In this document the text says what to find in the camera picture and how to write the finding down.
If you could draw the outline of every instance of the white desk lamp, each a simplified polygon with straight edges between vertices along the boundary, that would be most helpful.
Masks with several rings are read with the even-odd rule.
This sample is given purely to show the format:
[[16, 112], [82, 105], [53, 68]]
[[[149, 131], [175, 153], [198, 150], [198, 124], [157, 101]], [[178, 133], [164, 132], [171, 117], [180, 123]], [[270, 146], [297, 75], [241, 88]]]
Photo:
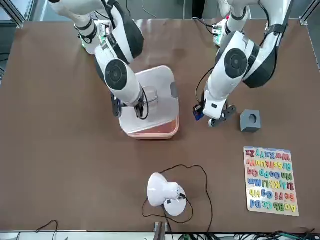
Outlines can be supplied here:
[[187, 205], [186, 193], [176, 182], [168, 182], [160, 173], [149, 178], [147, 196], [151, 206], [164, 204], [166, 212], [171, 216], [179, 216]]

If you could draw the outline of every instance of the metal bracket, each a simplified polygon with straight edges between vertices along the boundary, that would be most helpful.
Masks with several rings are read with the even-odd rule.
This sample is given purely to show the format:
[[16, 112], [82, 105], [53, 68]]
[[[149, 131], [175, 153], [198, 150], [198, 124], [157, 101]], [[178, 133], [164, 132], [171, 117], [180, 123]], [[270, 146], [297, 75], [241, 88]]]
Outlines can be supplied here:
[[311, 14], [316, 10], [318, 5], [320, 4], [320, 0], [313, 0], [310, 5], [307, 7], [306, 11], [302, 14], [302, 16], [299, 17], [301, 26], [307, 26], [308, 25], [308, 18], [311, 16]]
[[0, 0], [0, 5], [3, 7], [4, 11], [11, 17], [12, 21], [20, 29], [22, 29], [26, 18], [21, 14], [17, 7], [10, 0]]
[[122, 114], [122, 104], [121, 101], [115, 97], [112, 93], [111, 95], [111, 103], [112, 103], [112, 113], [116, 118], [120, 118]]
[[213, 119], [213, 118], [209, 120], [209, 127], [214, 128], [218, 126], [220, 123], [225, 122], [236, 111], [237, 111], [237, 107], [235, 105], [231, 105], [227, 109], [222, 110], [222, 114], [219, 120]]

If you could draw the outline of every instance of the lamp base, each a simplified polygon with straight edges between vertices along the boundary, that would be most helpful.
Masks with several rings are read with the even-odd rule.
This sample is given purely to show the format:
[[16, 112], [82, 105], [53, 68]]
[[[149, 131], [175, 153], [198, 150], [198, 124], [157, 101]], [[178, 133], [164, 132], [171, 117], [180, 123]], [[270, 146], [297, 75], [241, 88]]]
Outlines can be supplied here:
[[[183, 195], [186, 195], [185, 190], [182, 187], [180, 187], [180, 192]], [[180, 198], [177, 200], [168, 199], [164, 202], [163, 205], [164, 205], [166, 212], [169, 215], [176, 217], [184, 212], [186, 205], [187, 205], [187, 199], [185, 199], [185, 198], [184, 199]]]

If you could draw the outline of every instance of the gray floor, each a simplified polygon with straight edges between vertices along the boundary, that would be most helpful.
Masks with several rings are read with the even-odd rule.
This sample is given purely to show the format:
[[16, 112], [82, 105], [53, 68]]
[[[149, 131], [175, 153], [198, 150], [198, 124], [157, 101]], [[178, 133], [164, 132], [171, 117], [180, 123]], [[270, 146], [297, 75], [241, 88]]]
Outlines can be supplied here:
[[[26, 8], [25, 2], [27, 0], [15, 0], [23, 1], [23, 7]], [[118, 0], [125, 8], [126, 0]], [[128, 8], [131, 11], [131, 16], [133, 19], [150, 19], [153, 18], [148, 13], [146, 13], [142, 8], [142, 0], [127, 0]], [[294, 5], [291, 11], [291, 18], [298, 18], [307, 9], [308, 5], [312, 0], [294, 0]], [[192, 17], [192, 2], [193, 0], [186, 0], [185, 6], [185, 18], [190, 19]], [[184, 15], [184, 0], [144, 0], [143, 2], [145, 9], [150, 13], [155, 15], [159, 19], [182, 19]], [[265, 19], [265, 13], [259, 6], [250, 7], [251, 18], [252, 19]], [[16, 27], [11, 24], [1, 24], [3, 23], [1, 19], [1, 13], [3, 11], [0, 9], [0, 53], [9, 53], [14, 33]], [[212, 19], [220, 17], [220, 11], [216, 0], [206, 0], [206, 5], [203, 13], [203, 18]], [[33, 9], [31, 11], [31, 21], [69, 21], [69, 19], [57, 15], [47, 0], [35, 0]], [[308, 30], [310, 38], [313, 43], [315, 54], [320, 59], [320, 6], [315, 11], [315, 13], [308, 20]], [[5, 69], [6, 61], [1, 61], [5, 59], [5, 55], [0, 55], [0, 68]]]

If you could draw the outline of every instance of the lamp head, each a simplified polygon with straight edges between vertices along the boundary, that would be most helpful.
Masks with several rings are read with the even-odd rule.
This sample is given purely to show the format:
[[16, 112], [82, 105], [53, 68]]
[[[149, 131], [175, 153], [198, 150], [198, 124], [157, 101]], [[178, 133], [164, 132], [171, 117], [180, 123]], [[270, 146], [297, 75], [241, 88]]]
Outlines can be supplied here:
[[168, 182], [160, 173], [149, 178], [147, 196], [151, 206], [158, 207], [167, 199], [177, 200], [180, 197], [180, 186], [176, 182]]

